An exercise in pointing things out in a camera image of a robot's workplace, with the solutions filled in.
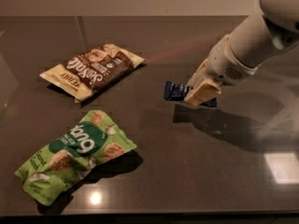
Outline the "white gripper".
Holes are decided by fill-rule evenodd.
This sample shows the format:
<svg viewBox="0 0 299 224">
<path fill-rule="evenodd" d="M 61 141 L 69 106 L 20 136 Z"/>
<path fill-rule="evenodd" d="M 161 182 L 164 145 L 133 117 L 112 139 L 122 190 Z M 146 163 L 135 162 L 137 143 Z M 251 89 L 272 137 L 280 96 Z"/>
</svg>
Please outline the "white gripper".
<svg viewBox="0 0 299 224">
<path fill-rule="evenodd" d="M 225 35 L 209 52 L 187 82 L 189 92 L 184 102 L 198 106 L 221 94 L 221 82 L 225 86 L 234 86 L 244 79 L 253 76 L 258 65 L 250 67 L 236 55 L 231 44 L 231 36 Z"/>
</svg>

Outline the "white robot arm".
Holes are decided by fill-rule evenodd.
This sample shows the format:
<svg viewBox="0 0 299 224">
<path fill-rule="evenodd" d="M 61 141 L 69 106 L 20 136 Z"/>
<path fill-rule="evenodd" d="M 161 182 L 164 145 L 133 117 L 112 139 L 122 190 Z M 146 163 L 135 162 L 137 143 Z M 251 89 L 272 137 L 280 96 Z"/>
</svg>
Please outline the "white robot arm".
<svg viewBox="0 0 299 224">
<path fill-rule="evenodd" d="M 198 106 L 252 76 L 267 59 L 298 45 L 299 0 L 259 0 L 259 9 L 225 35 L 189 79 L 184 101 Z"/>
</svg>

